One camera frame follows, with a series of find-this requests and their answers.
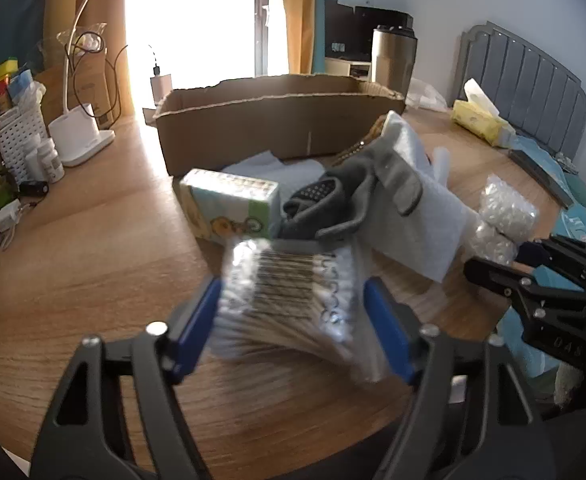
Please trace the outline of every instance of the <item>white desk lamp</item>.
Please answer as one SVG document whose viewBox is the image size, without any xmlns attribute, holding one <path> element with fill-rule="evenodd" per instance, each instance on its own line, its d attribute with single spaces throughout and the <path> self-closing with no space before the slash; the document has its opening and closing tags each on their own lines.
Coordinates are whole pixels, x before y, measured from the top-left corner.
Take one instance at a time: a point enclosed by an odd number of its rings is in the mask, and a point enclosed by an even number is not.
<svg viewBox="0 0 586 480">
<path fill-rule="evenodd" d="M 91 104 L 80 104 L 68 109 L 68 61 L 71 56 L 73 37 L 84 7 L 89 0 L 83 0 L 77 10 L 73 28 L 68 38 L 66 57 L 64 58 L 64 75 L 62 79 L 62 108 L 64 113 L 48 125 L 48 130 L 55 141 L 55 148 L 65 166 L 77 166 L 91 158 L 102 148 L 108 146 L 115 138 L 113 130 L 99 130 L 92 116 Z"/>
</svg>

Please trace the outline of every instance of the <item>wooden desk surface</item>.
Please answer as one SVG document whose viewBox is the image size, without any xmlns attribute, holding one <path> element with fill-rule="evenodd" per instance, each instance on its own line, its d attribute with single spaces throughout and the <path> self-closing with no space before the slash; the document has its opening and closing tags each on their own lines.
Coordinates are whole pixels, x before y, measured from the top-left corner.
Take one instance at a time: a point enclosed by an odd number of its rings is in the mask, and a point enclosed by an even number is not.
<svg viewBox="0 0 586 480">
<path fill-rule="evenodd" d="M 542 212 L 536 235 L 558 207 L 502 153 L 450 123 L 446 114 L 407 111 L 427 150 L 451 152 L 449 187 L 477 208 L 496 173 Z M 83 335 L 132 336 L 166 319 L 221 248 L 195 241 L 166 174 L 157 133 L 122 120 L 110 147 L 52 186 L 0 254 L 0 443 L 29 458 L 58 378 Z M 420 319 L 455 336 L 484 338 L 502 311 L 476 298 L 460 261 L 437 285 L 383 256 L 377 273 Z M 142 442 L 132 381 L 124 402 L 140 465 Z M 262 479 L 344 449 L 398 417 L 408 390 L 399 380 L 360 388 L 347 370 L 282 351 L 269 362 L 229 364 L 205 352 L 177 388 L 201 453 L 216 479 Z"/>
</svg>

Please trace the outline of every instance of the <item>yellow tissue pack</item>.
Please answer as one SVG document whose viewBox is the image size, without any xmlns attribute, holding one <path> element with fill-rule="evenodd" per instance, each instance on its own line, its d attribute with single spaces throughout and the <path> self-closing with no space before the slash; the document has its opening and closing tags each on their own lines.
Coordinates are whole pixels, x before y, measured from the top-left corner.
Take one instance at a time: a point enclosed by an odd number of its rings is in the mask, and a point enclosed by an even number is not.
<svg viewBox="0 0 586 480">
<path fill-rule="evenodd" d="M 473 102 L 456 100 L 453 103 L 451 119 L 486 140 L 491 146 L 511 147 L 511 139 L 515 135 L 513 127 L 501 117 L 493 117 Z"/>
</svg>

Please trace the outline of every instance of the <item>screw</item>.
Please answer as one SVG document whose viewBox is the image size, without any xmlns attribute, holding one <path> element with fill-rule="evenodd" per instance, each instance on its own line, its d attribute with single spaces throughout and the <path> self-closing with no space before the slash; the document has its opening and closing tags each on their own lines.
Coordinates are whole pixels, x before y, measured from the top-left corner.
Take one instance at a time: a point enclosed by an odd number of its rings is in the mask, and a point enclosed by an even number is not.
<svg viewBox="0 0 586 480">
<path fill-rule="evenodd" d="M 96 335 L 89 335 L 82 339 L 82 344 L 90 348 L 91 346 L 96 346 L 100 344 L 100 338 Z"/>
<path fill-rule="evenodd" d="M 425 323 L 420 327 L 420 334 L 426 337 L 437 337 L 440 335 L 440 329 L 434 324 Z"/>
<path fill-rule="evenodd" d="M 502 339 L 502 336 L 497 334 L 491 334 L 489 336 L 488 342 L 491 346 L 504 346 L 504 339 Z"/>
<path fill-rule="evenodd" d="M 146 326 L 146 332 L 150 335 L 162 335 L 169 330 L 164 321 L 153 321 Z"/>
</svg>

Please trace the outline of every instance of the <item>soap box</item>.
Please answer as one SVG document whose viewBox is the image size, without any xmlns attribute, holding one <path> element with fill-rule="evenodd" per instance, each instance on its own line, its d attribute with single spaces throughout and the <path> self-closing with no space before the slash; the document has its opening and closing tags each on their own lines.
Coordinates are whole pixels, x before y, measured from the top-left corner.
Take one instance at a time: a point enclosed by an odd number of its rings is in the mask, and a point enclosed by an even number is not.
<svg viewBox="0 0 586 480">
<path fill-rule="evenodd" d="M 236 236 L 274 238 L 279 232 L 276 182 L 194 169 L 180 181 L 180 199 L 198 238 L 224 244 Z"/>
</svg>

